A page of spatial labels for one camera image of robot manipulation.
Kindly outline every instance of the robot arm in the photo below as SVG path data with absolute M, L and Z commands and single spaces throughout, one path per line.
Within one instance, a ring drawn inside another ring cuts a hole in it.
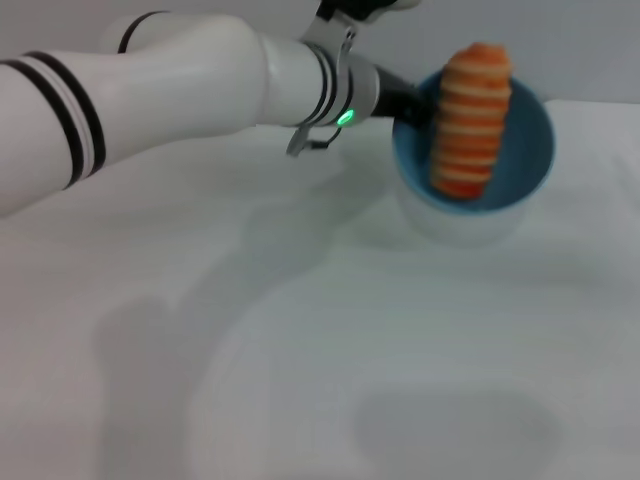
M 344 37 L 332 50 L 336 31 Z M 354 32 L 337 11 L 318 16 L 303 42 L 261 35 L 234 17 L 162 13 L 114 24 L 103 42 L 112 54 L 32 52 L 1 62 L 0 215 L 176 140 L 294 126 L 297 154 L 312 126 L 347 112 L 341 126 L 372 115 L 430 118 L 415 89 L 349 54 L 343 41 L 350 47 Z

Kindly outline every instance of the white wall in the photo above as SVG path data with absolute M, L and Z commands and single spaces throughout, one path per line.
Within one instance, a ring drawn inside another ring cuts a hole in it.
M 88 51 L 116 17 L 157 9 L 232 13 L 298 36 L 315 7 L 315 0 L 1 0 L 0 54 Z M 638 24 L 637 0 L 425 0 L 369 27 L 358 49 L 419 80 L 472 41 L 504 42 L 518 75 L 545 97 L 638 102 Z

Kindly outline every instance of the metal bracket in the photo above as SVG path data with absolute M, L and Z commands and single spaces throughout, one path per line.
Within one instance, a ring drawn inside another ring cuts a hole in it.
M 335 12 L 328 21 L 316 16 L 313 23 L 302 36 L 301 41 L 312 43 L 322 48 L 334 63 L 337 75 L 337 85 L 332 88 L 340 88 L 348 85 L 349 65 L 346 59 L 351 52 L 351 48 L 358 34 L 358 29 L 349 17 L 341 12 Z M 300 153 L 311 147 L 309 133 L 316 122 L 301 125 L 293 135 L 287 155 L 298 157 Z

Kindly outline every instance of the blue bowl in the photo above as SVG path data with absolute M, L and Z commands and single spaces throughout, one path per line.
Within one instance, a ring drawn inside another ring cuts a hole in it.
M 440 94 L 442 72 L 428 78 L 420 89 L 435 101 Z M 544 184 L 551 172 L 555 153 L 553 124 L 536 95 L 518 80 L 512 79 L 513 96 L 500 157 L 484 195 L 478 200 L 452 200 L 429 183 L 432 125 L 416 130 L 395 122 L 393 143 L 402 178 L 422 200 L 448 213 L 482 215 L 512 208 L 524 202 Z

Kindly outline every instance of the white table surface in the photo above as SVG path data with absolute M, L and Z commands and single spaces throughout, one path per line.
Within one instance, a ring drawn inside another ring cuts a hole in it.
M 638 478 L 640 107 L 549 109 L 554 173 L 479 250 L 408 226 L 388 122 L 174 144 L 2 220 L 1 478 Z

